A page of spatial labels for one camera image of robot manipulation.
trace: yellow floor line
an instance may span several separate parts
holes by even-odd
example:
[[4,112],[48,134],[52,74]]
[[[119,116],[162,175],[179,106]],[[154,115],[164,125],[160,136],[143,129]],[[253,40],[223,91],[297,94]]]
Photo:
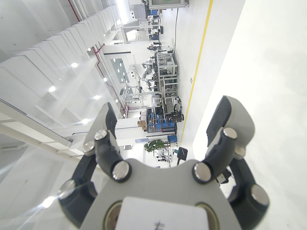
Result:
[[188,109],[187,109],[187,113],[185,114],[185,117],[184,117],[185,119],[184,119],[184,125],[183,125],[183,130],[182,130],[180,145],[181,145],[182,138],[183,138],[185,123],[187,122],[187,118],[188,118],[188,112],[189,112],[190,103],[191,103],[191,99],[192,99],[192,94],[193,94],[195,79],[196,79],[196,76],[197,76],[197,70],[198,70],[198,66],[199,66],[199,61],[201,60],[201,53],[202,53],[202,51],[203,51],[204,40],[205,40],[205,36],[206,36],[206,32],[207,32],[207,27],[208,27],[208,22],[209,22],[209,18],[210,18],[212,3],[213,3],[213,0],[210,0],[209,7],[208,7],[208,13],[207,13],[207,17],[206,17],[206,22],[205,22],[205,28],[204,28],[203,38],[202,38],[202,40],[201,40],[201,47],[200,47],[200,49],[199,49],[199,54],[198,54],[198,59],[197,59],[197,64],[196,64],[196,70],[195,70],[195,74],[194,74],[194,80],[193,80],[193,83],[192,83],[192,89],[191,89],[191,94],[190,94]]

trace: metal screw head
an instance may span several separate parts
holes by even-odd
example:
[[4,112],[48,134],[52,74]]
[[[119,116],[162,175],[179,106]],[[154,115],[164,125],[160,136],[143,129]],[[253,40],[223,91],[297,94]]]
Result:
[[95,140],[100,140],[100,139],[105,138],[107,134],[108,134],[108,132],[106,130],[99,130],[95,134],[94,138],[95,138]]
[[83,145],[83,152],[87,156],[91,156],[95,153],[95,142],[89,141],[85,145]]
[[211,171],[203,162],[194,165],[194,173],[196,177],[203,182],[208,182],[211,179]]
[[75,188],[76,188],[75,181],[72,180],[72,179],[69,179],[59,189],[58,198],[60,200],[67,198],[68,196],[70,196],[74,192]]
[[223,133],[231,139],[236,139],[238,137],[237,132],[230,127],[224,128]]
[[129,164],[125,161],[117,163],[113,169],[113,178],[117,181],[124,179],[129,173]]
[[251,196],[254,200],[256,200],[259,204],[263,206],[268,206],[270,203],[270,199],[266,191],[259,186],[258,184],[254,184],[250,189]]
[[243,158],[245,156],[245,149],[243,147],[236,147],[235,153]]

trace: white floor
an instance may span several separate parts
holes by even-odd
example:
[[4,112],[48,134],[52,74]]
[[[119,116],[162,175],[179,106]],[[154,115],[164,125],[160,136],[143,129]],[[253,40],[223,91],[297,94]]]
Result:
[[[213,2],[181,145],[189,149],[193,145],[194,155],[189,157],[203,159],[205,130],[216,105],[223,95],[237,98],[256,126],[246,161],[271,199],[258,229],[307,229],[307,0],[246,0],[239,14],[244,0],[237,0],[241,5],[232,7],[235,13],[222,9],[222,3],[229,8],[233,2]],[[208,0],[190,0],[189,8],[179,9],[176,56],[184,113],[207,10]],[[174,36],[176,12],[163,11],[162,24],[167,26],[163,44],[169,45]]]

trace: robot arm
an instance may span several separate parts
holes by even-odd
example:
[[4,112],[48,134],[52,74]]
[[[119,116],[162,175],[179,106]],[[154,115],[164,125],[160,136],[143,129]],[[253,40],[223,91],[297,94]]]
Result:
[[145,81],[147,86],[149,87],[149,90],[151,91],[151,83],[146,78],[147,75],[151,74],[152,72],[152,65],[148,65],[146,63],[142,63],[142,67],[145,68],[144,74],[142,76],[142,81]]
[[[104,107],[107,112],[100,116],[104,120],[98,120],[100,126],[91,127],[86,138],[89,142],[84,145],[85,155],[58,192],[63,212],[76,227],[115,229],[118,220],[127,218],[122,214],[128,210],[121,212],[121,208],[129,197],[201,207],[208,218],[204,228],[210,230],[250,230],[262,220],[270,200],[243,159],[254,124],[239,101],[222,98],[207,129],[209,148],[203,161],[188,160],[168,169],[152,168],[135,159],[123,160],[114,149],[117,144],[112,131],[116,116],[110,104]],[[99,194],[90,181],[97,163],[110,177]],[[226,166],[230,166],[236,181],[228,199],[216,181]],[[138,229],[138,222],[132,223]]]

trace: cardboard box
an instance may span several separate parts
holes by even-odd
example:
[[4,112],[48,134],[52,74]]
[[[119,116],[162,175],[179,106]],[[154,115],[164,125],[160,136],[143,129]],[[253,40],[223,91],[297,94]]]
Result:
[[140,111],[140,115],[141,115],[141,116],[146,116],[146,115],[147,115],[146,110]]
[[138,121],[138,122],[137,122],[137,125],[138,125],[139,127],[142,127],[143,130],[147,130],[146,121],[144,121],[144,120]]
[[141,121],[146,121],[146,119],[147,119],[147,116],[141,116],[141,117],[140,117],[140,120],[141,120]]

